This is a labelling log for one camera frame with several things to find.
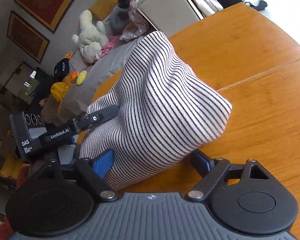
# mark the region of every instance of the striped fabric bag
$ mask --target striped fabric bag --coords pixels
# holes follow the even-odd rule
[[[168,169],[218,138],[232,108],[158,31],[140,41],[116,84],[87,111],[109,105],[120,107],[118,116],[87,133],[80,157],[113,149],[104,180],[116,190]]]

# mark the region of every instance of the blue gripper pad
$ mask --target blue gripper pad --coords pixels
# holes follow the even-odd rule
[[[49,240],[297,240],[288,232],[244,236],[224,228],[205,205],[184,200],[179,193],[125,193],[102,203],[91,219]],[[42,240],[15,233],[10,240]]]
[[[95,159],[93,170],[99,175],[100,178],[103,179],[103,177],[111,169],[113,163],[114,151],[111,149],[105,150]]]

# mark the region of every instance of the stuffed animal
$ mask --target stuffed animal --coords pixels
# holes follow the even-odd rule
[[[87,63],[94,63],[101,52],[101,47],[109,43],[105,26],[101,21],[92,24],[92,13],[84,11],[79,17],[80,35],[73,35],[72,40],[79,46],[82,57]]]

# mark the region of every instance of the wooden table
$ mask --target wooden table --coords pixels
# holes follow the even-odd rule
[[[299,204],[300,46],[273,22],[237,4],[169,38],[196,75],[233,105],[225,133],[200,147],[232,163],[257,159]],[[200,176],[189,157],[125,191],[186,193]]]

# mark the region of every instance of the framed picture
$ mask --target framed picture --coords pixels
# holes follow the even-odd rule
[[[74,0],[15,0],[15,2],[54,32]]]
[[[39,63],[49,40],[14,11],[11,11],[8,37]]]
[[[28,95],[39,83],[35,76],[36,71],[26,62],[22,62],[7,80],[3,73],[0,77],[3,85],[0,90],[0,104],[9,112],[23,111],[29,107],[32,98]]]

